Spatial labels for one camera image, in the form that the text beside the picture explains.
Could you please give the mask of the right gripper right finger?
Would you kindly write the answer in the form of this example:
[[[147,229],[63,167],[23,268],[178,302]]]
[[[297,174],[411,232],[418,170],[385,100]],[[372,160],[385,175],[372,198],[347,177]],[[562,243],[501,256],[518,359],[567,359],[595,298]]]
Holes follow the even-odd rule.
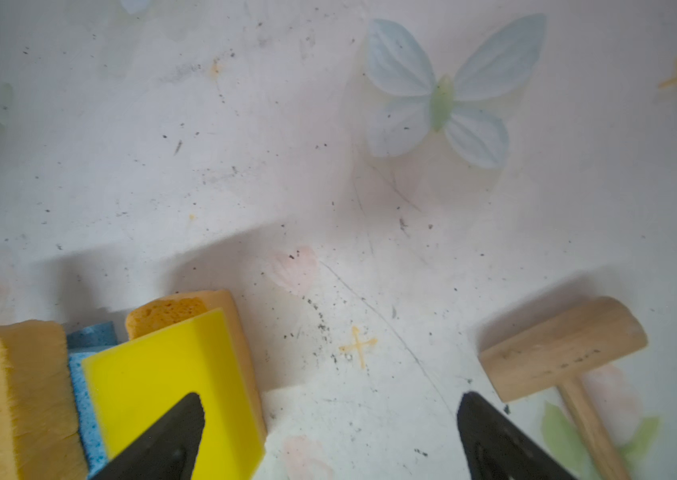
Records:
[[[473,479],[564,479],[573,476],[479,393],[462,396],[456,423]]]

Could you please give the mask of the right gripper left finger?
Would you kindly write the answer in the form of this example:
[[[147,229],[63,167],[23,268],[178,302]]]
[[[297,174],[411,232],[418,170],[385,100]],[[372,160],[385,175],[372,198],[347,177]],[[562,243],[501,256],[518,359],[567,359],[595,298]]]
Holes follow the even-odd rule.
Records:
[[[190,480],[204,426],[202,400],[188,393],[92,479]]]

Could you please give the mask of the wooden mallet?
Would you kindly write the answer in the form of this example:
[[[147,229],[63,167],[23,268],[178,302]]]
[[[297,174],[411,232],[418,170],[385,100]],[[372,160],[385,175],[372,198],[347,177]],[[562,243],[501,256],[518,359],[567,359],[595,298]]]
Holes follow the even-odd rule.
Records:
[[[598,297],[483,350],[478,360],[505,403],[557,388],[601,477],[628,479],[582,376],[646,346],[646,332],[630,310]]]

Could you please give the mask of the orange sponge under yellow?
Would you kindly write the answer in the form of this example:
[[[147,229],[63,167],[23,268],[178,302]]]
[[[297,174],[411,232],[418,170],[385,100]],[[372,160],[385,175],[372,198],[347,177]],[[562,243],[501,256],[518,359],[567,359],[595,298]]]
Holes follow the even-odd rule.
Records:
[[[266,440],[268,430],[262,412],[262,400],[256,384],[256,372],[248,338],[244,333],[244,326],[240,322],[240,314],[232,294],[226,290],[204,290],[188,293],[176,293],[158,298],[146,305],[142,305],[126,316],[126,332],[128,339],[134,340],[146,336],[154,331],[172,326],[184,320],[194,318],[202,313],[221,309],[226,316],[226,326],[234,344],[236,358],[240,364],[240,371],[246,382],[248,399],[254,410],[256,428],[262,440]]]

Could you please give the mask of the blue cellulose sponge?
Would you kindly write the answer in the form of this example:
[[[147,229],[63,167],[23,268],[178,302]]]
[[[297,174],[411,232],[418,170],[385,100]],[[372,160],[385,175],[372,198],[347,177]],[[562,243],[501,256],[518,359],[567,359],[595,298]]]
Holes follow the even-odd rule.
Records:
[[[92,479],[108,464],[108,456],[94,414],[82,362],[96,353],[118,345],[118,336],[114,324],[104,322],[68,334],[66,342],[68,342],[68,368],[80,420],[80,440],[88,462],[88,479]]]

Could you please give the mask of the orange cellulose sponge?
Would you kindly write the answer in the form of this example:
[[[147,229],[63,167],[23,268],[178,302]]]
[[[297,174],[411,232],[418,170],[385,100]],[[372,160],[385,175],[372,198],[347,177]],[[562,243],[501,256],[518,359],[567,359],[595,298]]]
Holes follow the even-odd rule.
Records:
[[[0,479],[84,479],[64,328],[0,326]]]

